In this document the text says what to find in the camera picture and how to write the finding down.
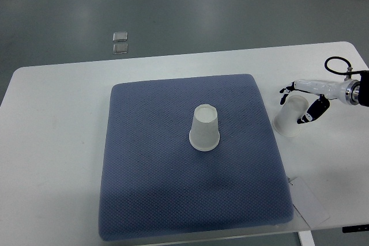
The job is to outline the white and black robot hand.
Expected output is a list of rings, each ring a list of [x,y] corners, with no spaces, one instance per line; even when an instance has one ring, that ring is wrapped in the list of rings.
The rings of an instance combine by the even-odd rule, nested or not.
[[[298,119],[298,124],[310,123],[320,118],[330,107],[330,100],[324,95],[328,81],[313,81],[313,80],[296,80],[290,85],[282,88],[280,93],[283,95],[280,104],[283,105],[286,102],[287,96],[293,91],[300,91],[304,93],[310,93],[317,95],[318,98],[308,107],[304,115]]]

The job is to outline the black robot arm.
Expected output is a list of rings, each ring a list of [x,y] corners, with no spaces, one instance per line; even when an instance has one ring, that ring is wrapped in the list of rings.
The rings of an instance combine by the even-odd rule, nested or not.
[[[346,72],[338,72],[328,66],[331,60],[341,60],[347,64]],[[344,82],[328,83],[324,95],[327,99],[339,99],[344,104],[368,107],[368,70],[353,71],[349,60],[340,56],[331,56],[325,60],[327,71],[344,75]]]

